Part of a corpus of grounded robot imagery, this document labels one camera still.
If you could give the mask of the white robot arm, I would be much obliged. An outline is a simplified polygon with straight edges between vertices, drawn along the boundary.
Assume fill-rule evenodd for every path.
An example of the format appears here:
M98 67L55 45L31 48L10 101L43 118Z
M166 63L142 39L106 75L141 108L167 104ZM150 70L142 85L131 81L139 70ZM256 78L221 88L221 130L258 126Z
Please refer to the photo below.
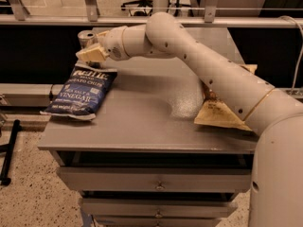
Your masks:
M95 44L77 53L81 61L159 55L183 61L259 136L249 227L302 227L302 102L196 41L165 12L155 13L143 26L103 32Z

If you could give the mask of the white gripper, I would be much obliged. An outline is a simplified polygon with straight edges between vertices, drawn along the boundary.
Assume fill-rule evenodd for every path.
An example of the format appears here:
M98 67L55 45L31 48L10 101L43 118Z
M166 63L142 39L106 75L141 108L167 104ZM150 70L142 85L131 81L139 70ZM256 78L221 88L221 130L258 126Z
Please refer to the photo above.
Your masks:
M106 61L108 54L115 61L128 60L130 57L126 53L123 44L123 33L125 30L125 26L120 26L97 33L97 37L105 37L103 39L103 47L105 49L100 44L92 44L77 52L76 56L80 61L86 62Z

